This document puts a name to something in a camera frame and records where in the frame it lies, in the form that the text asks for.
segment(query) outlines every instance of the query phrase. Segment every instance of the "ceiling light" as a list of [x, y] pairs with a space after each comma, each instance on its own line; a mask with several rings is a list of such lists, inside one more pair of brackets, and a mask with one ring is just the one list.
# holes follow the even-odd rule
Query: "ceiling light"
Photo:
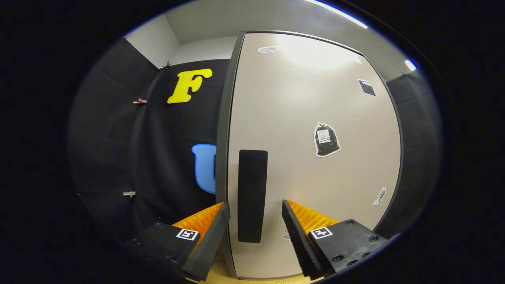
[[407, 67], [411, 70], [414, 71], [417, 67], [410, 61], [410, 59], [405, 60], [405, 64]]
[[344, 13], [344, 12], [340, 11], [340, 10], [337, 10], [337, 9], [335, 9], [335, 8], [333, 8], [333, 7], [329, 6], [329, 5], [326, 5], [326, 4], [324, 4], [324, 3], [321, 3], [321, 2], [319, 2], [319, 1], [315, 1], [315, 0], [305, 0], [305, 1], [310, 2], [310, 3], [312, 3], [312, 4], [316, 4], [316, 5], [318, 5], [318, 6], [321, 6], [321, 7], [325, 8], [325, 9], [328, 9], [328, 10], [330, 10], [330, 11], [334, 12], [334, 13], [337, 13], [337, 14], [341, 15], [342, 17], [344, 17], [344, 18], [346, 18], [346, 19], [350, 20], [351, 22], [353, 22], [353, 23], [357, 24], [358, 26], [360, 26], [360, 27], [362, 27], [362, 28], [364, 28], [364, 29], [368, 28], [368, 26], [367, 26], [367, 25], [365, 25], [364, 23], [362, 23], [362, 22], [358, 21], [357, 19], [355, 19], [355, 18], [353, 18], [353, 17], [349, 16], [348, 14], [346, 14], [346, 13]]

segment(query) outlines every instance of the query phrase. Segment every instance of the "white ceiling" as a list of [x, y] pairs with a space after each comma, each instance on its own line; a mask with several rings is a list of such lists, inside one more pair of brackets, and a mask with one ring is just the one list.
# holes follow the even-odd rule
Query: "white ceiling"
[[248, 30], [285, 30], [327, 38], [364, 53], [385, 80], [405, 73], [407, 56], [368, 25], [304, 0], [195, 0], [168, 11], [181, 44]]

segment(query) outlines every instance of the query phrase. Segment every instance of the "door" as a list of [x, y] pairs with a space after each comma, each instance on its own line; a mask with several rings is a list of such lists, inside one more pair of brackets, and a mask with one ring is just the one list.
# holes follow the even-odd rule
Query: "door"
[[[283, 199], [377, 226], [398, 179], [400, 132], [389, 93], [363, 55], [299, 34], [247, 32], [233, 92], [223, 94], [231, 95], [224, 192], [238, 277], [301, 273], [285, 237]], [[240, 150], [268, 152], [259, 243], [238, 239]]]

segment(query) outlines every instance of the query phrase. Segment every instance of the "blue letter u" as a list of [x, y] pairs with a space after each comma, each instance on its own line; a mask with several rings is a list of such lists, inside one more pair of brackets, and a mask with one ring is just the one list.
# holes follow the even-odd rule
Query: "blue letter u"
[[214, 177], [214, 157], [216, 146], [197, 144], [191, 148], [194, 154], [194, 175], [196, 183], [204, 191], [216, 194], [216, 178]]

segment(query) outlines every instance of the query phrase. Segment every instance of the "yellow letter f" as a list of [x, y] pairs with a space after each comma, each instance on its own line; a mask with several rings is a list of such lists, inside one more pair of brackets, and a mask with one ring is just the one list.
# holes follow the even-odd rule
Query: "yellow letter f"
[[168, 98], [167, 103], [175, 104], [188, 102], [191, 99], [191, 95], [188, 94], [188, 89], [191, 87], [191, 91], [198, 91], [202, 82], [201, 76], [210, 78], [212, 76], [212, 70], [207, 68], [184, 71], [177, 74], [179, 80], [177, 81], [177, 85], [175, 85], [174, 93]]

